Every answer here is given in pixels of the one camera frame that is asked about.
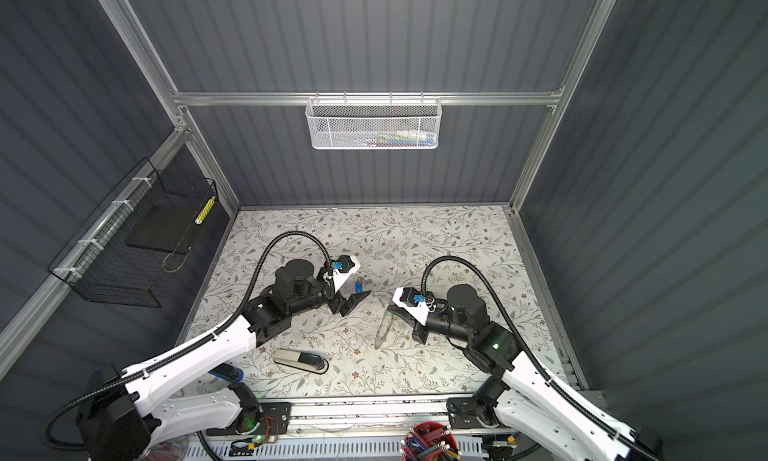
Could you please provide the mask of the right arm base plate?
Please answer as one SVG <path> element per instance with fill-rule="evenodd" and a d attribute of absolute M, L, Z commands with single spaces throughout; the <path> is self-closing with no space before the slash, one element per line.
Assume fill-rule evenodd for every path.
<path fill-rule="evenodd" d="M 446 400 L 449 426 L 452 430 L 470 429 L 506 429 L 509 427 L 499 421 L 483 421 L 477 414 L 474 399 L 471 396 L 449 397 Z"/>

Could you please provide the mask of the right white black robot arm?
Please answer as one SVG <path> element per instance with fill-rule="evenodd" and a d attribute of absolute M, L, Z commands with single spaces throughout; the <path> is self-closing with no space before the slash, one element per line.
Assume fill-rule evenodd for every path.
<path fill-rule="evenodd" d="M 486 426 L 529 436 L 562 460 L 659 460 L 662 443 L 614 418 L 529 356 L 518 337 L 493 321 L 477 291 L 460 284 L 446 298 L 398 287 L 389 312 L 411 323 L 413 335 L 460 341 L 462 354 L 488 379 L 474 393 Z"/>

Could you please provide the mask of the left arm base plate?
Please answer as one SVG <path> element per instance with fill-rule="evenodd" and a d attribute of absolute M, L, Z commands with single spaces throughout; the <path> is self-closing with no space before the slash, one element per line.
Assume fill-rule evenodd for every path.
<path fill-rule="evenodd" d="M 259 408 L 243 408 L 225 428 L 211 428 L 207 436 L 277 436 L 287 433 L 292 404 L 288 402 L 261 403 Z"/>

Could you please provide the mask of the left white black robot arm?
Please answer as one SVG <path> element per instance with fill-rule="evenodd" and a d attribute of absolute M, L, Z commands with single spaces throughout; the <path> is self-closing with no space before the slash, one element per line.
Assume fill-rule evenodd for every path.
<path fill-rule="evenodd" d="M 293 316 L 329 307 L 347 315 L 362 295 L 343 297 L 339 290 L 354 277 L 359 260 L 342 255 L 329 268 L 304 259 L 287 262 L 272 284 L 246 301 L 231 325 L 220 323 L 161 355 L 119 370 L 106 365 L 86 386 L 88 400 L 75 422 L 93 460 L 134 460 L 163 441 L 239 423 L 252 427 L 259 410 L 255 395 L 237 382 L 223 394 L 195 396 L 177 392 L 230 359 L 251 351 L 286 331 Z"/>

